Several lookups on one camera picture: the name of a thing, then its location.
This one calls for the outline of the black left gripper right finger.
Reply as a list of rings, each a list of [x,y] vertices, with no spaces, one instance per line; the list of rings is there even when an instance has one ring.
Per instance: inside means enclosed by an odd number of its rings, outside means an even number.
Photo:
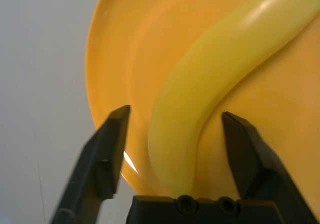
[[[246,119],[221,115],[228,164],[243,200],[271,201],[286,224],[318,221],[280,158]]]

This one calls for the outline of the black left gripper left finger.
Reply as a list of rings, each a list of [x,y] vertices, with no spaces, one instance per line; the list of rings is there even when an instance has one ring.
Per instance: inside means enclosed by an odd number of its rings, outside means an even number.
[[[112,111],[84,145],[52,224],[96,223],[102,202],[117,192],[130,112],[130,105]]]

